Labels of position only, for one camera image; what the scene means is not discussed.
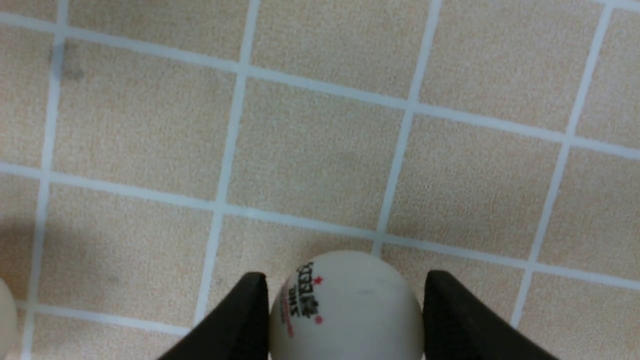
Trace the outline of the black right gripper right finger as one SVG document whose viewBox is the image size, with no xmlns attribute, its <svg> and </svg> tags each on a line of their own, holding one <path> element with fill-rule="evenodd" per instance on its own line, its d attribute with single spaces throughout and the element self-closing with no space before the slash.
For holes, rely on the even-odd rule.
<svg viewBox="0 0 640 360">
<path fill-rule="evenodd" d="M 428 360 L 555 360 L 443 269 L 428 271 L 423 292 L 423 353 Z"/>
</svg>

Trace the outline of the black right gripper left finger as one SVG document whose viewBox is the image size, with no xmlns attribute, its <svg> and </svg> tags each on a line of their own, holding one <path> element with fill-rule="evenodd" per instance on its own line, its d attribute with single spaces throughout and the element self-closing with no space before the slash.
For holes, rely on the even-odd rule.
<svg viewBox="0 0 640 360">
<path fill-rule="evenodd" d="M 267 360 L 269 296 L 266 275 L 247 272 L 218 305 L 161 360 Z"/>
</svg>

